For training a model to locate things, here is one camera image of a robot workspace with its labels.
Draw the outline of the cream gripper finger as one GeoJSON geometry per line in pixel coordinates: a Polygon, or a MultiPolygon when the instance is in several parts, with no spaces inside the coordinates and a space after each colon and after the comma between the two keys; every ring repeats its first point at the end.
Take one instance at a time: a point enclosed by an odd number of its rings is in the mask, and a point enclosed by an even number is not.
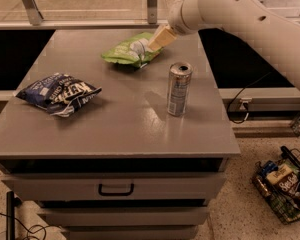
{"type": "Polygon", "coordinates": [[[148,42],[148,48],[152,51],[157,51],[173,41],[175,41],[177,35],[174,33],[169,24],[160,25],[154,32],[154,35],[150,38],[148,42]]]}

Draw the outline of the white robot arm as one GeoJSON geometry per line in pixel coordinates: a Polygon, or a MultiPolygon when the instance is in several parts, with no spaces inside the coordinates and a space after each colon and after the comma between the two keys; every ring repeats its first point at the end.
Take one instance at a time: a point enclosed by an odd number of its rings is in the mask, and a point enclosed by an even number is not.
{"type": "Polygon", "coordinates": [[[300,23],[269,11],[263,0],[174,0],[148,43],[156,51],[181,35],[217,27],[246,42],[300,91],[300,23]]]}

